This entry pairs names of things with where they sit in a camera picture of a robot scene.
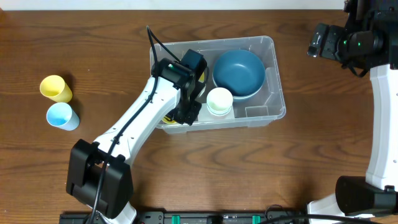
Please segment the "cream cup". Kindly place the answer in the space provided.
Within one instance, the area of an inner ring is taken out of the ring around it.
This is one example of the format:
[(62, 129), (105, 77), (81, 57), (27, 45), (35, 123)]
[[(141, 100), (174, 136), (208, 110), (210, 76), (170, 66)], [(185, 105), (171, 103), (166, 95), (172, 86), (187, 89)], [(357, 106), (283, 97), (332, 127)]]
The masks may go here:
[(218, 87), (212, 89), (206, 97), (207, 106), (221, 111), (233, 105), (233, 96), (231, 92), (225, 88)]

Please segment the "blue bowl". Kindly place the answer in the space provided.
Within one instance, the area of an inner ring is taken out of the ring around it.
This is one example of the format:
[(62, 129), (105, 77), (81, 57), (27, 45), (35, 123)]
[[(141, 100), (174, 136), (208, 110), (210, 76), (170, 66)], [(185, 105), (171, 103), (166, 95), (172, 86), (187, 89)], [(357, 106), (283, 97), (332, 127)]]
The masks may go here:
[(250, 95), (246, 95), (246, 96), (233, 96), (233, 100), (234, 100), (234, 102), (244, 102), (244, 101), (254, 98), (260, 91), (261, 91), (261, 89), (258, 89), (254, 93), (252, 93)]
[(229, 50), (217, 59), (212, 75), (215, 86), (229, 90), (232, 96), (246, 96), (262, 88), (266, 68), (250, 51)]

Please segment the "yellow bowl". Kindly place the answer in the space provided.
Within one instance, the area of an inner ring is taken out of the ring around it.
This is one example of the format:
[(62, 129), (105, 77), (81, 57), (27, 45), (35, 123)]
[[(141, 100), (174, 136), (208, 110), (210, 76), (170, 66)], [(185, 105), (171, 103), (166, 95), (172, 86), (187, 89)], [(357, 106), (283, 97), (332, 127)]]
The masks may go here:
[(200, 83), (205, 83), (205, 77), (206, 77), (206, 75), (205, 75), (205, 72), (203, 72), (202, 74), (201, 74), (201, 76), (200, 76), (200, 78), (199, 78), (199, 82)]

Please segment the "green cup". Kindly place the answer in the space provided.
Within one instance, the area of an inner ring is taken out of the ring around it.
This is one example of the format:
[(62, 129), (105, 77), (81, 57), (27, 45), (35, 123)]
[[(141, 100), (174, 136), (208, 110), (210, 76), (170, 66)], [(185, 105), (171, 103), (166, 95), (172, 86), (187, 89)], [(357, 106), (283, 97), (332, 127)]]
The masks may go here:
[(233, 107), (230, 106), (229, 108), (227, 108), (225, 110), (218, 111), (218, 110), (211, 108), (209, 105), (207, 106), (208, 111), (214, 116), (225, 116), (232, 110), (232, 108)]

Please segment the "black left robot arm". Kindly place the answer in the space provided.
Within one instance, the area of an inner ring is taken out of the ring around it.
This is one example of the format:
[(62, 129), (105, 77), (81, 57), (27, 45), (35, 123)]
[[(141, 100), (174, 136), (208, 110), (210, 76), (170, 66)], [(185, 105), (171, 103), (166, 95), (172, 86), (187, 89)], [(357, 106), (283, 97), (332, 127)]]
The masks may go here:
[(92, 209), (81, 223), (94, 223), (96, 217), (105, 223), (134, 222), (137, 212), (129, 202), (134, 160), (163, 118), (187, 125), (197, 119), (206, 69), (204, 56), (194, 50), (179, 61), (156, 60), (142, 93), (121, 118), (92, 143), (80, 139), (72, 147), (67, 193)]

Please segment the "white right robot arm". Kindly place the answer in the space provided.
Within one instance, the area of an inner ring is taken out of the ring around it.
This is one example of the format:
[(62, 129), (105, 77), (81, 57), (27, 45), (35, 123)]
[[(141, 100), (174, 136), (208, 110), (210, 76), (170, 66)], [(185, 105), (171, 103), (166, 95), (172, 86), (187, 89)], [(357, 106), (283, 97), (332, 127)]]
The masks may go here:
[(319, 23), (307, 54), (369, 75), (373, 136), (364, 176), (341, 176), (331, 195), (307, 204), (310, 223), (397, 215), (397, 1), (345, 1), (343, 27)]

